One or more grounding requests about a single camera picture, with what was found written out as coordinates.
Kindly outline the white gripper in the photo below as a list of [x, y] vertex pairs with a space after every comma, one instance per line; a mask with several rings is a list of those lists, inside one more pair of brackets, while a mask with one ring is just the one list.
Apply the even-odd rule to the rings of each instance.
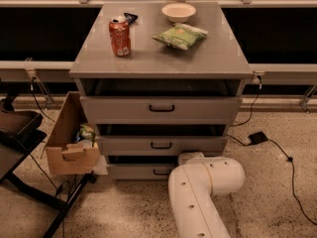
[[178, 156], [177, 162], [181, 166], [191, 159], [203, 158], [203, 157], [204, 157], [204, 154], [202, 152], [184, 152]]

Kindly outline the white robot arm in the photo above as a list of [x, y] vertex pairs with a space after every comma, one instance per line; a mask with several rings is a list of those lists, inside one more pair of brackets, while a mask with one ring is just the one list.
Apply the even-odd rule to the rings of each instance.
[[180, 238], [231, 238], [212, 200], [238, 191], [245, 171], [234, 159], [205, 157], [201, 152], [178, 156], [168, 179], [168, 193]]

